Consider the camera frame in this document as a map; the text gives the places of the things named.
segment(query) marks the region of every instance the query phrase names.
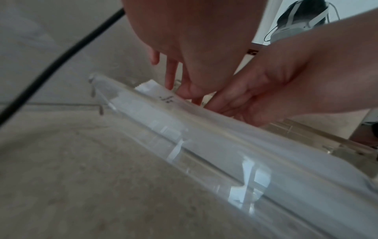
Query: transparent plastic packaging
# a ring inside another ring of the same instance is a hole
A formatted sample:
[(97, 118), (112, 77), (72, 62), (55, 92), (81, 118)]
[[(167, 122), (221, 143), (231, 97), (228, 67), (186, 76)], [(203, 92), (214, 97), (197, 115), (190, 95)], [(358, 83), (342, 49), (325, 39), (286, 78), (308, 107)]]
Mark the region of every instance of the transparent plastic packaging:
[(90, 81), (115, 113), (114, 127), (248, 214), (262, 235), (378, 235), (377, 187), (349, 163), (195, 106), (152, 80), (135, 90), (101, 75)]

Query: thick black cable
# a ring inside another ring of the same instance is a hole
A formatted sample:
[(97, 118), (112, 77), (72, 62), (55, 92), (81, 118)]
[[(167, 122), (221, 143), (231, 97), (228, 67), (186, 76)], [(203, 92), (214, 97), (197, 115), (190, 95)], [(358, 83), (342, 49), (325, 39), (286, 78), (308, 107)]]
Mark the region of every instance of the thick black cable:
[(123, 9), (118, 10), (113, 16), (102, 23), (89, 35), (84, 37), (63, 55), (57, 58), (50, 66), (48, 66), (5, 110), (0, 114), (0, 127), (4, 125), (42, 86), (50, 77), (72, 56), (81, 49), (103, 34), (109, 27), (125, 15)]

